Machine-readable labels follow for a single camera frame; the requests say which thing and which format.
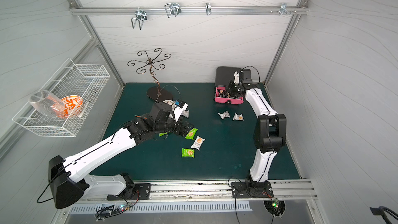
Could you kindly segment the black cookie packet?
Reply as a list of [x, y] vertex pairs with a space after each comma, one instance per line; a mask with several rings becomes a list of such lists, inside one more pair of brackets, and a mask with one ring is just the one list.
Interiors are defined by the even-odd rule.
[[218, 97], [227, 97], [224, 90], [218, 90]]

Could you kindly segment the pink top drawer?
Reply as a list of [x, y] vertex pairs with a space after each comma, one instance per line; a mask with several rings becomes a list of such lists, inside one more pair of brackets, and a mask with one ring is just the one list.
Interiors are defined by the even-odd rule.
[[[218, 97], [218, 90], [224, 90], [227, 97]], [[217, 86], [215, 88], [215, 98], [214, 101], [216, 103], [221, 103], [221, 104], [229, 104], [229, 105], [240, 105], [243, 104], [244, 98], [243, 97], [230, 97], [229, 94], [226, 91], [226, 88], [223, 86]]]

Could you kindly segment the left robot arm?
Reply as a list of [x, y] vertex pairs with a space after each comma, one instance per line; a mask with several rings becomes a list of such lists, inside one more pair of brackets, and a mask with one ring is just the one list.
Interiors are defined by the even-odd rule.
[[194, 125], [183, 119], [188, 107], [184, 101], [155, 103], [149, 113], [124, 123], [114, 134], [101, 142], [67, 158], [55, 156], [49, 161], [48, 185], [51, 200], [57, 209], [69, 207], [86, 196], [112, 195], [123, 197], [134, 189], [126, 173], [96, 179], [90, 173], [116, 155], [132, 149], [160, 133], [186, 137]]

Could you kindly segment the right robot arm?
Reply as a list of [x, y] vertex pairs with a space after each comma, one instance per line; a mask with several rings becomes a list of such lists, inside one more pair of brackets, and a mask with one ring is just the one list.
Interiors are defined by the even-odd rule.
[[272, 161], [286, 144], [286, 116], [278, 114], [271, 107], [260, 87], [251, 80], [231, 81], [227, 89], [237, 96], [243, 96], [257, 116], [254, 130], [256, 155], [249, 178], [254, 184], [264, 184], [268, 181]]

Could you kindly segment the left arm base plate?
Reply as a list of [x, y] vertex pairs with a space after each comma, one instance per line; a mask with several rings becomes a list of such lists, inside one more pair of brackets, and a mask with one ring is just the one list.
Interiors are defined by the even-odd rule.
[[148, 200], [150, 197], [151, 184], [132, 184], [127, 187], [117, 196], [108, 195], [108, 201], [121, 201], [121, 200]]

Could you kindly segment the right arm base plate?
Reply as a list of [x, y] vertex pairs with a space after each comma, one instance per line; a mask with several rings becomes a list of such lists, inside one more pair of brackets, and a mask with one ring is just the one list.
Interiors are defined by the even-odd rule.
[[246, 183], [234, 181], [230, 183], [232, 196], [235, 199], [273, 198], [273, 189], [269, 181]]

